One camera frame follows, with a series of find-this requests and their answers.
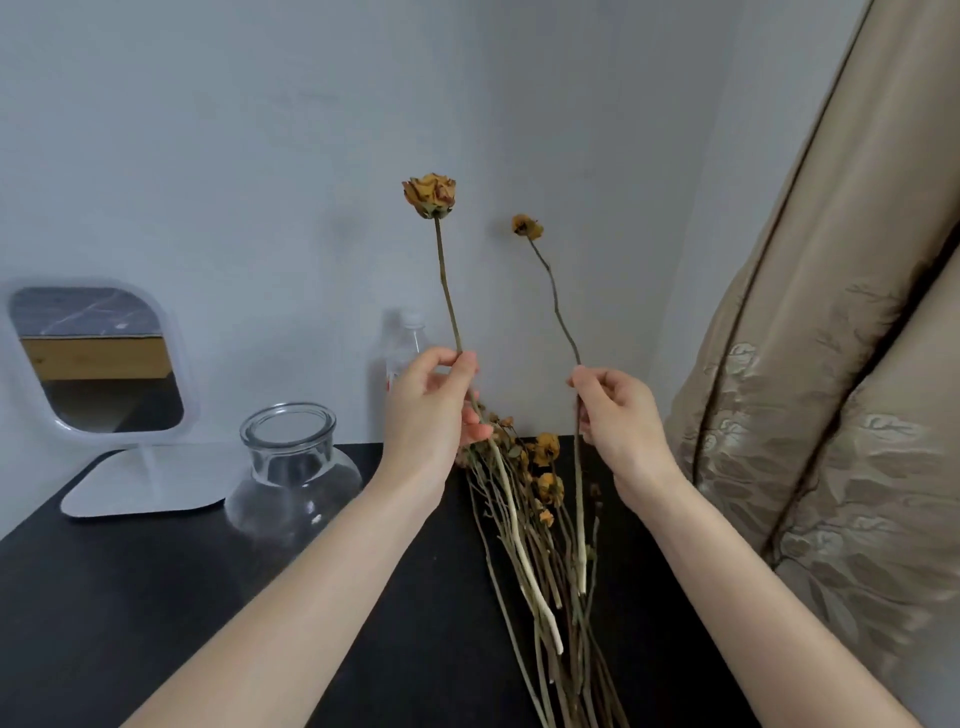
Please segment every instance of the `dried flower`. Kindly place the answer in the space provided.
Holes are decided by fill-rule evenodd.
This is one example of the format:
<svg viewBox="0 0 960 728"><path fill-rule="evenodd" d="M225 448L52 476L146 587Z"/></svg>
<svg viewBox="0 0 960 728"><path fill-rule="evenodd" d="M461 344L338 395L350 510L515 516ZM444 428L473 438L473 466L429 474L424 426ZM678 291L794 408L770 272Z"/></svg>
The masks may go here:
<svg viewBox="0 0 960 728"><path fill-rule="evenodd" d="M545 468L560 454L560 439L553 432L541 432L537 435L534 462Z"/></svg>
<svg viewBox="0 0 960 728"><path fill-rule="evenodd" d="M514 215L513 225L514 234L528 240L533 241L543 235L543 225L529 215Z"/></svg>
<svg viewBox="0 0 960 728"><path fill-rule="evenodd" d="M564 502L564 482L552 473L537 478L537 491L544 503L560 505Z"/></svg>
<svg viewBox="0 0 960 728"><path fill-rule="evenodd" d="M456 180L433 173L420 178L411 177L403 183L403 196L420 217L428 220L445 218L453 209L457 191Z"/></svg>

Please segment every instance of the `white mirror base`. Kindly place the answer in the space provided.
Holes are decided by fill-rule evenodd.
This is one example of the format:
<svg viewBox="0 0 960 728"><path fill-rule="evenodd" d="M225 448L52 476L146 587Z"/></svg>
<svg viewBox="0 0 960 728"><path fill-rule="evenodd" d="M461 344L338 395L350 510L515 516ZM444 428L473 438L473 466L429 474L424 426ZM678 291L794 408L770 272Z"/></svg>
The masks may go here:
<svg viewBox="0 0 960 728"><path fill-rule="evenodd" d="M203 508L229 496L249 467L241 443L140 446L98 463L60 510L85 519Z"/></svg>

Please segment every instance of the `jar rim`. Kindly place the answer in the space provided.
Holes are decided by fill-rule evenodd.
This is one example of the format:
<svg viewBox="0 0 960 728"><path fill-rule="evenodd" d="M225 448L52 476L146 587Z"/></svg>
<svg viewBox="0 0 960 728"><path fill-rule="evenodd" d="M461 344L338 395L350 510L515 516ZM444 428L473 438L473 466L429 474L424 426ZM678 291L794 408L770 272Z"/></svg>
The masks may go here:
<svg viewBox="0 0 960 728"><path fill-rule="evenodd" d="M270 420L284 415L309 414L320 418L323 423L319 429L310 434L292 440L268 440L258 437L256 431ZM254 412L240 425L240 439L248 448L256 449L289 449L301 446L314 445L333 432L337 426L337 417L322 404L312 401L292 401L274 404Z"/></svg>

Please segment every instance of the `table surface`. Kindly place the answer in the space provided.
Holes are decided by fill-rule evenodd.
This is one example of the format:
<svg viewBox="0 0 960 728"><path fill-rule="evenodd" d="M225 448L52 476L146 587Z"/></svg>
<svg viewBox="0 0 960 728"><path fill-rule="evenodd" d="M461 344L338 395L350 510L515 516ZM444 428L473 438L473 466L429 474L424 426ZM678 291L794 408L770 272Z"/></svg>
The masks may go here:
<svg viewBox="0 0 960 728"><path fill-rule="evenodd" d="M380 446L342 450L369 480ZM561 472L570 450L565 443ZM590 458L588 469L600 474ZM232 531L221 506L70 521L60 498L82 476L0 541L5 728L119 725L287 558ZM593 624L631 725L699 726L719 716L756 725L656 543L620 503L609 473L599 480ZM466 488L451 477L310 725L538 725ZM498 563L501 584L512 587L508 606L519 638L532 641L507 564Z"/></svg>

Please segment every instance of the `curtain with floral pattern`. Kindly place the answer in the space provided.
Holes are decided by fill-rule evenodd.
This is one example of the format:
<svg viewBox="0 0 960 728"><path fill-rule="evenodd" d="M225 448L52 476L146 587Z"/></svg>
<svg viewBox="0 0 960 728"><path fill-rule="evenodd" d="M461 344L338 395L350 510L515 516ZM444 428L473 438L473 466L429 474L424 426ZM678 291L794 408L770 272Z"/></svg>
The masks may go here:
<svg viewBox="0 0 960 728"><path fill-rule="evenodd" d="M666 423L878 673L960 591L958 79L960 3L869 4Z"/></svg>

